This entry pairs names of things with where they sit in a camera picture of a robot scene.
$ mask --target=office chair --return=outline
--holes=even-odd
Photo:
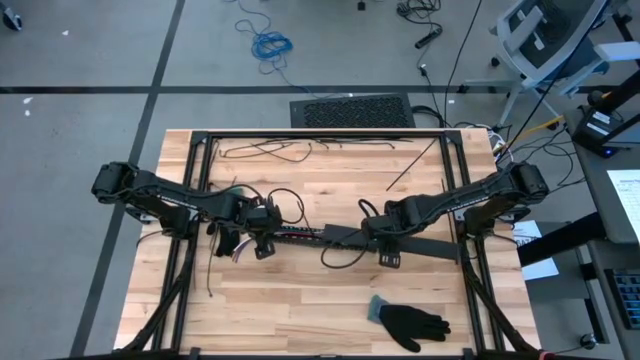
[[[2,13],[2,22],[4,26],[13,31],[22,30],[22,18],[11,10],[10,7],[0,2],[0,13]]]
[[[607,0],[519,0],[503,15],[489,32],[498,38],[498,53],[491,65],[504,64],[510,73],[507,80],[466,80],[459,92],[467,85],[508,87],[507,103],[498,126],[503,126],[518,95],[532,93],[541,97],[552,79],[559,76],[550,90],[556,95],[572,96],[578,86],[592,73],[606,73],[609,69],[602,51],[594,50],[587,38],[580,44],[576,54],[564,67],[571,52],[578,46],[582,36],[588,32],[602,13]],[[543,104],[558,116],[549,103]]]

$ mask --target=glove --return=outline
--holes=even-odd
[[[420,352],[420,345],[413,339],[445,341],[445,334],[451,333],[442,317],[406,305],[383,305],[380,321],[393,340],[414,353]]]

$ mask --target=black metal frame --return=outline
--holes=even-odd
[[[451,155],[449,152],[448,144],[452,144],[456,150],[457,160],[460,168],[462,185],[469,184],[471,179],[469,177],[469,169],[467,167],[464,146],[462,136],[459,130],[444,130],[444,131],[433,131],[433,130],[424,130],[424,131],[408,131],[408,130],[389,130],[385,129],[382,131],[366,131],[366,130],[261,130],[261,131],[223,131],[220,133],[207,132],[207,131],[194,131],[191,135],[191,140],[189,144],[189,152],[187,156],[187,164],[185,168],[183,184],[185,186],[190,186],[191,180],[193,178],[195,161],[196,161],[196,153],[198,147],[200,145],[204,145],[204,155],[202,159],[202,165],[200,169],[200,178],[198,183],[198,190],[204,191],[207,187],[207,181],[211,175],[211,156],[213,155],[213,143],[217,139],[224,138],[291,138],[291,139],[309,139],[309,138],[433,138],[437,139],[440,142],[440,149],[442,153],[442,161],[445,170],[445,178],[447,182],[447,186],[449,189],[454,189],[456,187],[455,177],[453,174],[453,167],[451,162]],[[193,236],[187,241],[187,250],[185,254],[185,263],[192,263],[195,257],[197,241],[198,241],[198,222],[199,220],[192,219],[192,226],[195,229],[193,232]],[[457,238],[458,244],[461,246],[466,246],[465,238]],[[494,298],[493,287],[491,285],[491,276],[489,273],[489,267],[487,263],[487,258],[484,252],[484,245],[481,242],[476,242],[476,251],[478,254],[478,263],[480,270],[480,277],[482,282],[489,292],[491,298]],[[175,287],[175,283],[173,278],[175,276],[176,263],[178,259],[178,255],[180,252],[180,240],[173,239],[171,247],[169,249],[169,255],[167,260],[167,268],[164,277],[164,283],[162,286],[162,296],[166,297],[167,294],[170,293],[170,289]],[[165,327],[165,319],[163,318],[159,323],[158,327],[155,329],[151,350],[152,351],[169,351],[169,352],[179,352],[180,343],[182,339],[182,330],[184,328],[184,321],[186,317],[187,310],[187,298],[189,295],[190,282],[192,277],[193,266],[188,266],[185,268],[186,272],[182,277],[182,285],[180,288],[180,294],[178,299],[178,307],[176,310],[176,318],[174,323],[174,329],[171,339],[171,345],[169,349],[162,349],[162,338],[164,334]],[[482,324],[479,315],[478,303],[476,299],[476,294],[474,290],[469,285],[468,281],[465,279],[465,290],[467,293],[467,302],[469,308],[469,316],[471,319],[471,327],[473,329],[474,334],[474,342],[476,346],[476,351],[480,352],[486,350],[486,344],[484,342],[484,334],[482,332]],[[491,318],[491,329],[494,337],[495,349],[498,351],[504,351],[504,341],[500,332],[500,328],[495,321],[495,319]],[[469,349],[465,349],[465,354],[469,354]],[[245,358],[246,356],[242,355],[231,355],[235,359]],[[390,356],[385,358],[399,358],[402,356]],[[424,359],[442,359],[442,360],[453,360],[460,359],[464,357],[465,359],[468,357],[467,355],[453,355],[453,356],[423,356],[421,358]],[[207,359],[207,358],[215,358],[215,356],[206,356],[206,355],[197,355],[198,359]],[[298,358],[295,356],[287,356],[289,359]]]

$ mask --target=keyboard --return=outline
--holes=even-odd
[[[627,329],[640,330],[640,269],[605,270]]]

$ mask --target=wooden table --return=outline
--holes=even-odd
[[[495,171],[485,130],[462,130],[471,180]],[[190,130],[167,131],[157,175],[182,182]],[[219,150],[256,143],[256,139],[224,139]],[[411,194],[438,194],[444,170],[439,146],[432,146],[388,192],[385,189],[432,139],[394,142],[391,146],[329,145],[300,141],[276,154],[301,159],[291,163],[270,155],[225,158],[217,154],[211,180],[219,187],[246,183],[263,194],[277,187],[298,192],[312,227],[339,224],[359,227],[363,213],[357,207],[366,198],[379,209],[386,200]],[[234,150],[229,157],[257,154],[254,148]],[[199,154],[196,169],[200,169]],[[454,170],[458,173],[456,161]],[[194,186],[198,181],[194,176]],[[291,195],[274,196],[285,219],[300,212]],[[143,228],[143,234],[159,225]],[[496,232],[511,236],[507,225]],[[198,242],[195,285],[189,305],[181,352],[192,346],[203,353],[233,354],[374,354],[409,355],[381,325],[367,321],[367,308],[374,294],[391,303],[410,304],[440,314],[451,323],[452,333],[444,343],[420,341],[423,355],[456,355],[474,348],[464,281],[459,265],[443,259],[402,254],[398,270],[378,266],[377,254],[367,254],[355,266],[330,270],[320,263],[320,250],[276,244],[276,255],[257,261],[250,247],[238,264],[230,258],[213,258],[210,272],[212,296],[207,290],[210,237],[204,229]],[[446,216],[418,235],[452,241]],[[161,235],[145,239],[139,246],[115,347],[132,340],[159,301],[170,241]],[[522,277],[515,245],[498,238],[486,240],[487,258],[495,296],[505,314],[533,346],[538,335]],[[327,262],[343,264],[357,255],[352,251],[329,251]],[[486,310],[480,304],[484,337],[493,345]],[[167,317],[164,344],[170,342],[173,311]]]

